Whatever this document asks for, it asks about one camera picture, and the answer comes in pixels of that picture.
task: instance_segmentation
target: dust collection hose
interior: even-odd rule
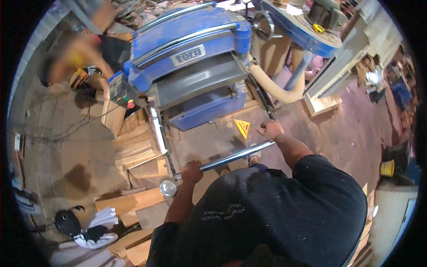
[[[298,45],[292,47],[292,70],[295,73],[298,65],[302,60],[304,50]],[[253,57],[249,54],[249,61],[252,61]],[[255,80],[266,90],[272,97],[279,100],[284,104],[294,103],[302,98],[302,94],[305,89],[305,76],[304,72],[301,73],[300,77],[296,81],[295,85],[290,91],[286,91],[283,88],[275,84],[270,77],[261,69],[260,66],[251,63],[249,65],[249,72],[253,75]]]

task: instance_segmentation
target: black shirt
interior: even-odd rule
[[[245,261],[260,244],[312,266],[343,265],[365,224],[365,194],[319,155],[300,159],[292,176],[250,167],[218,178],[183,225],[154,230],[147,266]]]

